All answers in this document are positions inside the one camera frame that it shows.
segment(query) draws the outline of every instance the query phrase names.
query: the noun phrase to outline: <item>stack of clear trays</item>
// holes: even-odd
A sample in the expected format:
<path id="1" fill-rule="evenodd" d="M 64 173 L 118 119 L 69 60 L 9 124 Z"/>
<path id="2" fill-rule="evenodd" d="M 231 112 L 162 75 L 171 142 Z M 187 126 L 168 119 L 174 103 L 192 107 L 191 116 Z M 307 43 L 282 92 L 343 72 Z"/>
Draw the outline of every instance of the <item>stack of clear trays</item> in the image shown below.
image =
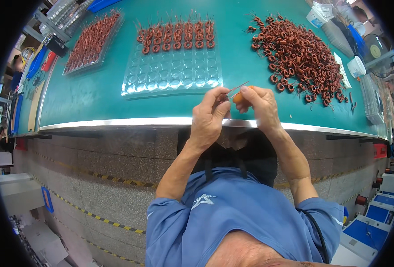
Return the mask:
<path id="1" fill-rule="evenodd" d="M 373 125 L 383 124 L 384 115 L 378 87 L 369 75 L 360 78 L 360 86 L 363 94 L 366 118 Z"/>
<path id="2" fill-rule="evenodd" d="M 87 15 L 87 8 L 94 0 L 86 0 L 78 5 L 75 0 L 59 0 L 61 2 L 59 6 L 53 6 L 47 17 L 56 25 L 59 29 L 63 30 L 68 36 L 72 37 L 74 32 L 79 27 Z M 49 32 L 44 24 L 40 25 L 40 31 L 43 35 Z"/>
<path id="3" fill-rule="evenodd" d="M 376 131 L 376 134 L 382 138 L 387 138 L 387 127 L 386 124 L 372 125 L 370 127 L 372 130 Z"/>
<path id="4" fill-rule="evenodd" d="M 332 22 L 332 20 L 329 20 L 328 22 L 323 24 L 322 30 L 325 32 L 329 42 L 331 42 L 333 46 L 335 46 L 349 58 L 354 56 L 354 52 L 351 49 L 351 46 L 345 38 L 344 34 L 339 29 L 339 27 Z"/>
<path id="5" fill-rule="evenodd" d="M 169 51 L 163 51 L 160 46 L 158 53 L 150 51 L 144 55 L 143 45 L 136 41 L 127 63 L 121 95 L 134 99 L 205 93 L 210 88 L 222 86 L 221 58 L 216 35 L 215 47 L 211 49 L 207 48 L 206 39 L 203 40 L 204 46 L 201 49 L 196 49 L 194 38 L 192 42 L 193 47 L 189 50 L 184 48 L 183 38 L 179 50 L 173 49 L 172 41 Z"/>

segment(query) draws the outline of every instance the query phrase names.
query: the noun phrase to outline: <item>teal work surface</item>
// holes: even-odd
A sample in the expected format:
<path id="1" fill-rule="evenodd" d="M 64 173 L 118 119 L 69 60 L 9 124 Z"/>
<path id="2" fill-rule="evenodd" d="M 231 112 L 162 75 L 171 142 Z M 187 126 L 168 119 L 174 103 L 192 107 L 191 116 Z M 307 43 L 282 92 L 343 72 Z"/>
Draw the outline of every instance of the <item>teal work surface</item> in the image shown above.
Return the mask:
<path id="1" fill-rule="evenodd" d="M 108 120 L 122 118 L 145 117 L 191 117 L 191 110 L 200 103 L 202 94 L 163 96 L 146 99 L 127 100 L 121 96 L 121 87 L 125 77 L 127 60 L 130 50 L 136 44 L 136 28 L 133 21 L 138 19 L 147 22 L 152 17 L 157 20 L 157 11 L 165 19 L 166 11 L 173 9 L 173 14 L 188 17 L 191 9 L 206 17 L 206 13 L 214 15 L 217 27 L 217 38 L 221 54 L 223 85 L 233 88 L 249 81 L 249 85 L 264 88 L 274 86 L 268 81 L 269 70 L 266 59 L 260 58 L 250 48 L 251 35 L 246 30 L 251 23 L 251 17 L 244 15 L 254 10 L 258 16 L 265 18 L 270 13 L 279 12 L 295 24 L 305 24 L 312 29 L 327 44 L 328 39 L 321 29 L 311 26 L 306 20 L 310 7 L 304 0 L 284 1 L 120 1 L 105 8 L 96 15 L 108 12 L 111 8 L 122 8 L 125 22 L 115 36 L 109 48 L 103 65 L 97 69 L 89 70 L 80 75 L 62 76 L 67 57 L 59 59 L 52 73 L 50 83 L 41 113 L 40 127 L 58 123 L 67 123 L 85 120 Z M 90 22 L 93 15 L 87 18 Z M 77 32 L 67 44 L 70 49 L 78 39 Z M 334 111 L 330 107 L 324 108 L 322 104 L 304 104 L 303 97 L 286 91 L 278 93 L 275 98 L 279 107 L 281 122 L 298 123 L 306 125 L 332 127 L 351 131 L 359 131 L 376 135 L 370 128 L 371 123 L 364 113 L 363 97 L 360 84 L 346 68 L 349 62 L 343 53 L 332 48 L 343 60 L 346 74 L 352 85 L 353 101 L 358 105 L 352 115 L 350 103 L 334 102 Z M 246 114 L 239 114 L 232 107 L 232 119 L 253 120 L 254 114 L 250 110 Z"/>

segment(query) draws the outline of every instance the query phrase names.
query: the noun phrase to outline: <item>wire spool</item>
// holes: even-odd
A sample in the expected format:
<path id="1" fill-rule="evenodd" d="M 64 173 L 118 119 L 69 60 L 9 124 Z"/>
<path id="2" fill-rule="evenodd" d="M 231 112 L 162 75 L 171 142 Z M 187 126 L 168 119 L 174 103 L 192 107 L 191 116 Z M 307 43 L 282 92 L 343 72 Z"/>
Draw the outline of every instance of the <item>wire spool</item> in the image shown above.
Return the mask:
<path id="1" fill-rule="evenodd" d="M 367 197 L 361 196 L 360 194 L 357 195 L 356 201 L 354 202 L 355 205 L 366 206 L 367 204 Z"/>
<path id="2" fill-rule="evenodd" d="M 375 183 L 375 182 L 372 182 L 372 189 L 373 188 L 376 188 L 376 189 L 378 189 L 379 190 L 379 188 L 381 187 L 381 184 L 378 184 L 378 183 Z"/>
<path id="3" fill-rule="evenodd" d="M 365 44 L 364 48 L 361 50 L 362 60 L 365 64 L 380 58 L 382 55 L 388 53 L 392 48 L 388 46 L 382 38 L 379 38 L 376 34 L 368 34 L 364 37 L 363 43 Z M 367 68 L 367 72 L 372 72 L 374 75 L 380 78 L 386 78 L 390 74 L 392 74 L 393 67 L 392 57 L 386 57 L 381 61 L 378 61 L 376 64 L 371 64 L 369 68 Z"/>

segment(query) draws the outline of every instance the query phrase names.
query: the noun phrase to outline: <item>hand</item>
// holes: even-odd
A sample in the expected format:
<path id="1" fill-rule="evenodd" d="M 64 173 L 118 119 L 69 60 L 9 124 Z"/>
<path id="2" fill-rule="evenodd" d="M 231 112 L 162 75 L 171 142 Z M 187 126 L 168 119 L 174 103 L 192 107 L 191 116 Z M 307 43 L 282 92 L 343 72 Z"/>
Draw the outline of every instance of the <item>hand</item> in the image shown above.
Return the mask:
<path id="1" fill-rule="evenodd" d="M 193 149 L 203 153 L 219 137 L 222 129 L 222 120 L 231 108 L 229 101 L 223 102 L 214 108 L 216 97 L 221 93 L 228 93 L 225 87 L 216 87 L 207 91 L 203 101 L 193 108 L 193 122 L 191 135 L 187 143 Z"/>
<path id="2" fill-rule="evenodd" d="M 277 102 L 275 101 L 273 91 L 256 86 L 242 86 L 240 93 L 252 105 L 258 128 L 267 137 L 281 128 L 277 113 Z M 247 112 L 249 108 L 244 101 L 236 104 L 235 107 L 240 113 Z"/>

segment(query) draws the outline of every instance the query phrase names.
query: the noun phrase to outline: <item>speckled floor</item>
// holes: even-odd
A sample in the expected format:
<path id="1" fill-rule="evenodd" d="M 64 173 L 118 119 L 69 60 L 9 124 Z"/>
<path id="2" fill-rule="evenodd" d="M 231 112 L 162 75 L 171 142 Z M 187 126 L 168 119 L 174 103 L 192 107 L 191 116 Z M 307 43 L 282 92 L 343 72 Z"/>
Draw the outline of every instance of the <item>speckled floor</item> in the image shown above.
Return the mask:
<path id="1" fill-rule="evenodd" d="M 350 174 L 315 184 L 320 197 L 343 203 L 361 189 L 361 195 L 373 194 L 370 189 L 377 170 L 385 169 L 386 161 L 373 160 L 372 143 L 358 139 L 326 140 L 323 135 L 291 132 L 296 145 L 307 157 L 312 177 L 321 177 L 365 166 Z M 229 146 L 229 130 L 220 143 Z M 136 229 L 146 229 L 146 209 L 154 198 L 153 188 L 137 187 L 86 174 L 78 169 L 102 175 L 157 183 L 176 157 L 177 130 L 138 129 L 98 133 L 95 138 L 52 136 L 28 140 L 28 151 L 15 150 L 12 173 L 28 172 L 50 189 L 97 216 Z M 286 181 L 280 168 L 276 184 Z M 290 191 L 283 190 L 291 200 Z M 105 250 L 127 259 L 145 262 L 145 235 L 115 227 L 52 196 L 53 215 L 73 232 Z M 350 214 L 362 211 L 354 200 L 344 203 Z M 50 228 L 60 234 L 73 266 L 86 266 L 95 259 L 107 267 L 136 266 L 86 243 L 75 233 L 44 212 Z"/>

